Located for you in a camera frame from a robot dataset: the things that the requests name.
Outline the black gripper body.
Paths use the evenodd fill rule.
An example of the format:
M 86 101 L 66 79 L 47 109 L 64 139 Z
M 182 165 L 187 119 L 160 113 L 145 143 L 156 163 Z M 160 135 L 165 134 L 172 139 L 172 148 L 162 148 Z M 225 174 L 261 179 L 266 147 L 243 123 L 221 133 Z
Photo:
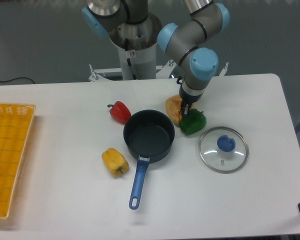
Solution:
M 176 80 L 180 85 L 179 95 L 182 98 L 183 105 L 191 106 L 197 102 L 203 94 L 203 81 L 196 77 L 186 77 L 185 79 L 178 77 Z

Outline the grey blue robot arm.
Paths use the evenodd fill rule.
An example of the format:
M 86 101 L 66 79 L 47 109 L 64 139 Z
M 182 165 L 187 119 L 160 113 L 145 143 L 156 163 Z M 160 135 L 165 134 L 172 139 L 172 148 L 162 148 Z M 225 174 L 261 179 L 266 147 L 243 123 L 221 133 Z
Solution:
M 187 0 L 185 6 L 190 21 L 183 26 L 162 25 L 146 0 L 89 0 L 81 11 L 90 29 L 116 46 L 124 80 L 156 76 L 156 47 L 183 70 L 182 116 L 201 98 L 219 65 L 217 54 L 204 43 L 230 22 L 228 9 L 212 0 Z

